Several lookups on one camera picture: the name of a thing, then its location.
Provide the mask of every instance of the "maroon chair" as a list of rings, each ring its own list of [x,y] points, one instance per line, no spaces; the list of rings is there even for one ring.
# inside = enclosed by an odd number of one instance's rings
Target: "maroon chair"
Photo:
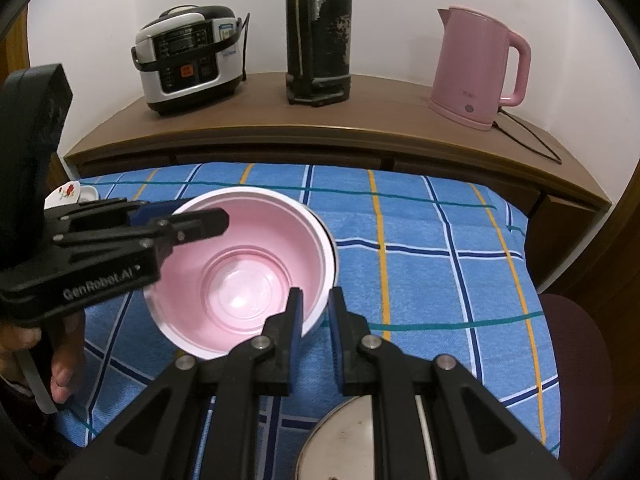
[[[558,368],[561,396],[559,461],[574,480],[587,480],[602,452],[613,380],[596,323],[573,301],[540,295]]]

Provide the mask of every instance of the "tablecloth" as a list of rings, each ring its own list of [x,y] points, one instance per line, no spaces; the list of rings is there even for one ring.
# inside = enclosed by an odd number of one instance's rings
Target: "tablecloth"
[[[486,187],[385,171],[222,162],[110,174],[82,184],[97,187],[102,198],[149,201],[261,186],[305,203],[335,237],[348,309],[407,354],[454,355],[558,455],[558,374],[524,261],[527,218]],[[84,383],[57,421],[81,446],[177,351],[153,323],[141,291],[86,313]],[[323,323],[303,340],[295,394],[261,399],[256,478],[292,478],[310,430],[343,400]]]

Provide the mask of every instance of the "bowl bottom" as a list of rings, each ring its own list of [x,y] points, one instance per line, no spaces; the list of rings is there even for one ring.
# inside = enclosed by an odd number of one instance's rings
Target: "bowl bottom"
[[[207,319],[220,330],[259,333],[267,317],[284,311],[291,282],[274,254],[258,248],[232,248],[205,266],[202,306]]]

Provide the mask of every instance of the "human hand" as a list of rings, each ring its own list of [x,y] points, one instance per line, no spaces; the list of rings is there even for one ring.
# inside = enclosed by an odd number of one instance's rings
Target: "human hand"
[[[84,312],[72,314],[63,321],[65,330],[51,361],[51,397],[59,404],[80,387],[84,370]],[[20,328],[0,322],[0,376],[28,386],[14,352],[33,348],[41,338],[39,328]]]

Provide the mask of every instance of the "wooden table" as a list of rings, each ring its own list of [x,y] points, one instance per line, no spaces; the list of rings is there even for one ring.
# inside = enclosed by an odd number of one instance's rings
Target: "wooden table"
[[[139,99],[66,155],[81,176],[212,160],[333,164],[423,173],[485,184],[530,217],[527,265],[551,273],[610,202],[551,134],[527,123],[562,158],[558,165],[503,133],[474,130],[428,107],[431,89],[353,76],[351,98],[321,108],[289,105],[283,73],[251,74],[236,94],[161,117]],[[513,120],[498,124],[544,152]]]

